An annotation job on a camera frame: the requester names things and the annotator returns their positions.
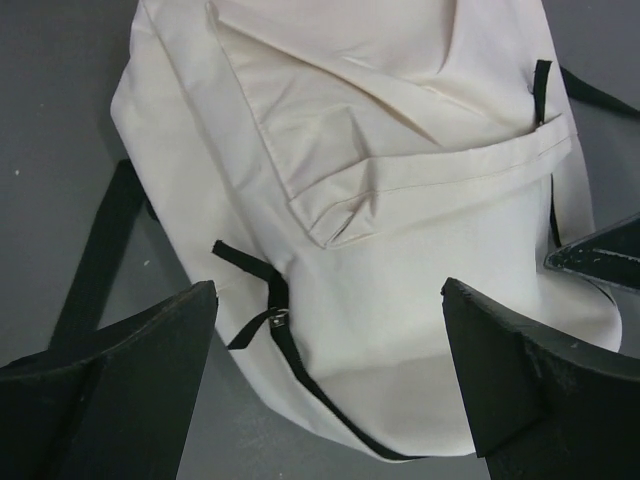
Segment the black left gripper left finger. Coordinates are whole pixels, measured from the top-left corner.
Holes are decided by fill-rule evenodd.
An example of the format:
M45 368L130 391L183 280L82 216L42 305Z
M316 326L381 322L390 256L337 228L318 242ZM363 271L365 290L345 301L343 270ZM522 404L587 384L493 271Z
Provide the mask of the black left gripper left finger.
M217 308L214 283L199 282L2 367L2 478L175 478Z

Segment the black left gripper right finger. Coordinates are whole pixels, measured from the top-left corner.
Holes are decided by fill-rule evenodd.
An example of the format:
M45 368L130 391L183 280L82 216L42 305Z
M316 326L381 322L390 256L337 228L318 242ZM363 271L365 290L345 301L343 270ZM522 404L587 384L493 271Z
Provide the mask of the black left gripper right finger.
M638 360L453 278L442 295L475 451L491 478L638 478Z

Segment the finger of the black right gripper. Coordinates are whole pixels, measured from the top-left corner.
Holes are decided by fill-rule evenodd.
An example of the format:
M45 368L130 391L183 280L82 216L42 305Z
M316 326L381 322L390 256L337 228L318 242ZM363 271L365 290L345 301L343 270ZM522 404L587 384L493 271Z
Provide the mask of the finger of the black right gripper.
M622 290L638 290L639 214L558 248L544 265Z

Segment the beige canvas backpack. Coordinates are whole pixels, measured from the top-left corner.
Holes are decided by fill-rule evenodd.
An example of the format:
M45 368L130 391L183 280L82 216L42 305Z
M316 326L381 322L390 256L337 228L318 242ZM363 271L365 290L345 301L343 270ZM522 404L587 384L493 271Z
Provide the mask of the beige canvas backpack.
M261 400L386 462L474 444L441 288L615 352L609 291L548 252L594 229L539 1L141 1L111 116Z

